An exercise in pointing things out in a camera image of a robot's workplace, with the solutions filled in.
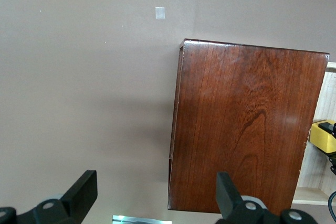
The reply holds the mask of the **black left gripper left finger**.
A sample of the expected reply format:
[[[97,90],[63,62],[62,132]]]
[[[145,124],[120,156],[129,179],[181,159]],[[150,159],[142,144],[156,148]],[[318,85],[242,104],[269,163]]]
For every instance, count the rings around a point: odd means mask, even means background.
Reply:
[[[97,171],[87,170],[60,199],[45,200],[21,215],[2,207],[1,223],[82,223],[97,196]]]

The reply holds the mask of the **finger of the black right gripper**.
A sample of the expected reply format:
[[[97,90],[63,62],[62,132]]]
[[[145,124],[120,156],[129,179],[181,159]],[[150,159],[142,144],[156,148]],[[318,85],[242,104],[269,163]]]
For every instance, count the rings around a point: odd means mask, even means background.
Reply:
[[[323,122],[319,123],[318,127],[335,137],[335,123]]]
[[[336,155],[327,154],[328,160],[331,163],[330,170],[336,175]]]

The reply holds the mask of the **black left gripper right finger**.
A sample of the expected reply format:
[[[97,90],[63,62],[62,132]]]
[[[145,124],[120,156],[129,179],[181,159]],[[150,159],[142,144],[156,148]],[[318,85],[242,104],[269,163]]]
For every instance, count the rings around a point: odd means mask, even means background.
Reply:
[[[216,201],[222,215],[217,223],[315,223],[301,210],[285,209],[277,216],[256,201],[244,200],[227,172],[217,173]]]

